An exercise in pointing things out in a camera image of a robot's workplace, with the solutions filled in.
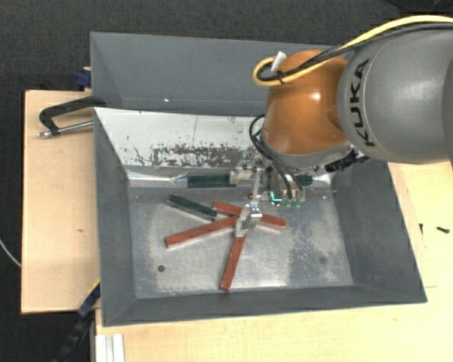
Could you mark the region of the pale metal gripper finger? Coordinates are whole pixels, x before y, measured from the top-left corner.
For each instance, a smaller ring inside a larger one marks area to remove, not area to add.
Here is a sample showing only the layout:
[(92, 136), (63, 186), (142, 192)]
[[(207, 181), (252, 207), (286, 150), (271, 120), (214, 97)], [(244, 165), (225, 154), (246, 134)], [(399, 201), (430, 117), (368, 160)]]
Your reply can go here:
[(249, 224), (248, 231), (247, 231), (247, 233), (248, 233), (252, 229), (256, 228), (256, 225), (260, 222), (263, 214), (262, 214), (258, 204), (246, 204), (246, 206), (249, 206), (251, 209), (251, 214), (250, 214), (251, 220), (250, 220), (250, 224)]
[(238, 219), (236, 220), (235, 227), (236, 237), (244, 237), (246, 235), (251, 220), (250, 214), (251, 214), (250, 207), (244, 206), (239, 214)]

